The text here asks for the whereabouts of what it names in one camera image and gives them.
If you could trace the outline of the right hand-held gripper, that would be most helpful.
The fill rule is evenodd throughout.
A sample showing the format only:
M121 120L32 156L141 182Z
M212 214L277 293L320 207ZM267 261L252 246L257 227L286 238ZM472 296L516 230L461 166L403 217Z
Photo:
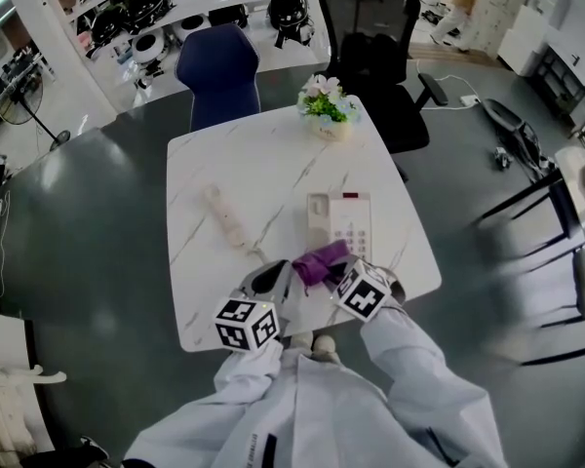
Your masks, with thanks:
M406 301L405 290L394 275L356 255L336 260L323 284L338 308L363 322L386 304L400 307Z

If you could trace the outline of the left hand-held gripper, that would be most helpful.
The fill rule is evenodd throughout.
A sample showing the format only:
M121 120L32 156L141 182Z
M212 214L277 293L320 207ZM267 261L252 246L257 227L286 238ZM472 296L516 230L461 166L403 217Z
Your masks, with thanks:
M235 352L256 353L284 335L283 316L289 298L293 265L278 260L260 266L242 281L214 311L220 346Z

